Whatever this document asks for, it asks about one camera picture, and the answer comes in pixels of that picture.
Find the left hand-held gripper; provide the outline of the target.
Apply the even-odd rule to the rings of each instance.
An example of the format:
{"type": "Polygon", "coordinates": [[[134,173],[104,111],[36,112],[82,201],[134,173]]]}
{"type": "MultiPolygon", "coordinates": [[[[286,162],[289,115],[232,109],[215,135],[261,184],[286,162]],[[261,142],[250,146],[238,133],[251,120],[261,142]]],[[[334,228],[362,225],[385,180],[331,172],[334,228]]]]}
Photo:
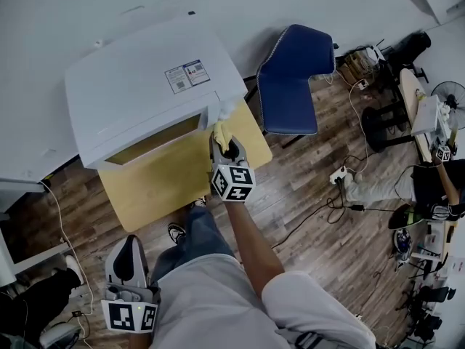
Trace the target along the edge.
{"type": "Polygon", "coordinates": [[[147,260],[135,235],[120,240],[105,261],[107,284],[101,300],[107,328],[116,332],[152,332],[155,328],[161,290],[147,287],[147,260]]]}

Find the yellow cloth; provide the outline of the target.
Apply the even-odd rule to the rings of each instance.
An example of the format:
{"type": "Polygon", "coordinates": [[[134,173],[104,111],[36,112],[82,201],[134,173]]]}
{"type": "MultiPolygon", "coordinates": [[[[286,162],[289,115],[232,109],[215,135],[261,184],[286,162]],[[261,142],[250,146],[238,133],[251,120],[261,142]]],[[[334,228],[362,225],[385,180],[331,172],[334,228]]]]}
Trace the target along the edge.
{"type": "Polygon", "coordinates": [[[232,140],[233,135],[230,133],[225,121],[218,121],[213,128],[214,141],[219,145],[222,152],[228,151],[229,144],[232,140]]]}

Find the white microwave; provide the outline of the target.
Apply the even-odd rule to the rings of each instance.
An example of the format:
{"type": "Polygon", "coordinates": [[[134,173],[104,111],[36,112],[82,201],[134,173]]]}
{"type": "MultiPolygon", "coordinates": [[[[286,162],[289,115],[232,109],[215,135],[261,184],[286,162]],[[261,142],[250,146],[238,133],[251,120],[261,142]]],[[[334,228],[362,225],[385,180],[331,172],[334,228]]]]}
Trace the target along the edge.
{"type": "Polygon", "coordinates": [[[215,32],[186,15],[80,59],[65,93],[83,165],[112,169],[227,119],[246,85],[215,32]]]}

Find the person's left forearm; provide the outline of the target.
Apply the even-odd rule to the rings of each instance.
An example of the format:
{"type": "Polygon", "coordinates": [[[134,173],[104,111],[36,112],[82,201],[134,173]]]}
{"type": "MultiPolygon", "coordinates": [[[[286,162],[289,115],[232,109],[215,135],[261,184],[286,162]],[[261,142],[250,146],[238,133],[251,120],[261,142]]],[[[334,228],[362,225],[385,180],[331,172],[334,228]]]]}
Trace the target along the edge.
{"type": "Polygon", "coordinates": [[[152,344],[152,334],[129,334],[128,349],[149,349],[152,344]]]}

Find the person's left shoe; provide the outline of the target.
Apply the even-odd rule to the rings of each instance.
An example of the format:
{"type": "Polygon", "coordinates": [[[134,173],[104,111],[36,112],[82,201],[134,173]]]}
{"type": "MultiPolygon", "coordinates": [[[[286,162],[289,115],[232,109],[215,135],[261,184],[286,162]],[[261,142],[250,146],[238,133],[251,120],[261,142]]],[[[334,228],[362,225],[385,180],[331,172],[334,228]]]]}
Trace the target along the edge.
{"type": "Polygon", "coordinates": [[[168,225],[167,229],[170,239],[175,244],[178,244],[179,241],[186,235],[185,229],[181,225],[173,222],[168,225]]]}

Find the light wooden side table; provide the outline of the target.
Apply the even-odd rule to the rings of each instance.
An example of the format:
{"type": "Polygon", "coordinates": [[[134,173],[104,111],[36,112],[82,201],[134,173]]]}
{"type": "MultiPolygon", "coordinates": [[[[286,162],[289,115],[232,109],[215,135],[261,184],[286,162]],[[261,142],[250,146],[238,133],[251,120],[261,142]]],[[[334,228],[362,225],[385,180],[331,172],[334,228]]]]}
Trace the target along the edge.
{"type": "Polygon", "coordinates": [[[194,132],[126,167],[99,172],[125,231],[136,231],[209,193],[212,131],[194,132]]]}

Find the person's blue jeans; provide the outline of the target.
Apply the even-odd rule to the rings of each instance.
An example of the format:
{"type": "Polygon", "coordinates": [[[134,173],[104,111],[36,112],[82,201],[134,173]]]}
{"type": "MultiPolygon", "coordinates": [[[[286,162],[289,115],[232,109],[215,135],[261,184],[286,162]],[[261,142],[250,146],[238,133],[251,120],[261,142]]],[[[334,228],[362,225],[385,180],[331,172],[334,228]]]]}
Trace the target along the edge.
{"type": "Polygon", "coordinates": [[[185,235],[175,246],[159,255],[150,282],[153,284],[186,262],[209,254],[235,257],[210,211],[204,206],[194,206],[187,213],[185,235]]]}

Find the grey office chair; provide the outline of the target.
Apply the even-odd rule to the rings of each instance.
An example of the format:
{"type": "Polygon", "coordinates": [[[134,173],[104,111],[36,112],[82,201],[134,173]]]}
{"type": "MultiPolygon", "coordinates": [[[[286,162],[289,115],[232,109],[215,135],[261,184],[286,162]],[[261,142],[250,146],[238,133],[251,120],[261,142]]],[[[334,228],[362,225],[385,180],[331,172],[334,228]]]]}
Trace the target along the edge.
{"type": "Polygon", "coordinates": [[[61,322],[46,330],[39,338],[41,349],[71,349],[79,340],[81,327],[61,322]]]}

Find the white power strip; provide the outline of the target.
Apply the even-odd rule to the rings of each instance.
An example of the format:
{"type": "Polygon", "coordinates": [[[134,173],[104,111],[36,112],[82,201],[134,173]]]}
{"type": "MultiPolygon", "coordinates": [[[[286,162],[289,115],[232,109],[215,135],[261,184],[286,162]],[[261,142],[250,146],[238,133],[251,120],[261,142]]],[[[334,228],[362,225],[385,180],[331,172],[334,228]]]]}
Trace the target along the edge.
{"type": "Polygon", "coordinates": [[[335,185],[339,181],[343,181],[346,175],[347,175],[347,168],[345,166],[341,166],[339,169],[337,169],[335,172],[333,172],[329,176],[330,183],[335,185]]]}

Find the white desk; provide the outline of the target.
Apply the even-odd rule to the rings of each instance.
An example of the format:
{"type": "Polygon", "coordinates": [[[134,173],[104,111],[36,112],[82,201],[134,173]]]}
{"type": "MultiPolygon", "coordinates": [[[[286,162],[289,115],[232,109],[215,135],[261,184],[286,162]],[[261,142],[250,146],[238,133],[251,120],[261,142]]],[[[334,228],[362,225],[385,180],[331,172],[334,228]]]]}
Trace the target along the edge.
{"type": "MultiPolygon", "coordinates": [[[[44,192],[42,184],[0,179],[0,222],[9,219],[9,215],[5,211],[14,204],[15,201],[12,200],[13,198],[19,199],[25,193],[42,192],[44,192]]],[[[64,241],[60,245],[54,246],[21,262],[14,262],[3,233],[0,230],[0,288],[16,282],[17,274],[69,250],[69,243],[64,241]]]]}

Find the cardboard box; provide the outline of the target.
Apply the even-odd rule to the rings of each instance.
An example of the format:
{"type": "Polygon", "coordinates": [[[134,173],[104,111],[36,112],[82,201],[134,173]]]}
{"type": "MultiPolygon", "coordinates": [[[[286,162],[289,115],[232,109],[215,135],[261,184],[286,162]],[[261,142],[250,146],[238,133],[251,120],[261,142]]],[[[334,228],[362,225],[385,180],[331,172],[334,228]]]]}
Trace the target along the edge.
{"type": "Polygon", "coordinates": [[[372,65],[364,49],[351,52],[344,57],[351,74],[357,79],[367,79],[372,74],[372,65]]]}

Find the white router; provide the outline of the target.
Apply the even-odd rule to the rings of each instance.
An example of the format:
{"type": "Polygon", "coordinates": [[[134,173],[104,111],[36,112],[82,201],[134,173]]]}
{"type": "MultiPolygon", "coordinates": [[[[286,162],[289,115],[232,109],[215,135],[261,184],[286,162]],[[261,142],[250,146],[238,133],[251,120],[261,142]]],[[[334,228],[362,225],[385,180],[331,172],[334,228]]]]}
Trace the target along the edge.
{"type": "Polygon", "coordinates": [[[379,49],[379,45],[383,40],[378,44],[369,45],[365,48],[366,56],[370,59],[371,62],[377,64],[380,61],[385,61],[385,58],[382,54],[382,51],[379,49]]]}

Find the round wooden table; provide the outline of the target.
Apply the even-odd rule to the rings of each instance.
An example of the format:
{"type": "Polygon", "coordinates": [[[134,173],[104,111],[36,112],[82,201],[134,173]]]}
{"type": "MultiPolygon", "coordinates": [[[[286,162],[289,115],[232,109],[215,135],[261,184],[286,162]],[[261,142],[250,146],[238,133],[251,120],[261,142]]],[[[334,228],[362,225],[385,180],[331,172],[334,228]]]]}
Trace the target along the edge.
{"type": "Polygon", "coordinates": [[[405,134],[402,137],[389,138],[388,128],[405,124],[411,132],[418,110],[417,92],[424,93],[424,88],[418,78],[409,69],[400,71],[400,83],[397,86],[401,100],[390,105],[375,109],[367,107],[362,114],[362,129],[367,144],[376,152],[382,152],[388,147],[409,142],[415,142],[420,162],[431,162],[428,137],[425,134],[405,134]]]}

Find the black office chair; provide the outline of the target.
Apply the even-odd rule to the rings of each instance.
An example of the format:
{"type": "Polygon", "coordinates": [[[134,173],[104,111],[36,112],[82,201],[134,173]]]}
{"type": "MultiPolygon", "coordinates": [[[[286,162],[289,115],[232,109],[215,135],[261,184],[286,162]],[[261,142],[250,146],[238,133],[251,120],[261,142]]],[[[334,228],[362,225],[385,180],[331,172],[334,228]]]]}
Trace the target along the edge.
{"type": "Polygon", "coordinates": [[[389,54],[388,63],[391,65],[393,75],[399,79],[400,72],[406,68],[412,70],[416,78],[429,79],[423,68],[414,65],[415,60],[431,47],[431,39],[426,32],[412,33],[402,40],[389,54]]]}

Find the standing fan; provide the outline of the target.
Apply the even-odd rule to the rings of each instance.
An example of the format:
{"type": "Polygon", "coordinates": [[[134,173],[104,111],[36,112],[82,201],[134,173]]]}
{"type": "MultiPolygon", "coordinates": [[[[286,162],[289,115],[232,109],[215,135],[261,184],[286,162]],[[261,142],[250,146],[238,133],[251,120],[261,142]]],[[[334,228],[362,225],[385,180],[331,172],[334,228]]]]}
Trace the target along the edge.
{"type": "Polygon", "coordinates": [[[465,129],[465,87],[454,81],[444,81],[438,84],[431,96],[437,95],[445,106],[450,128],[465,129]]]}

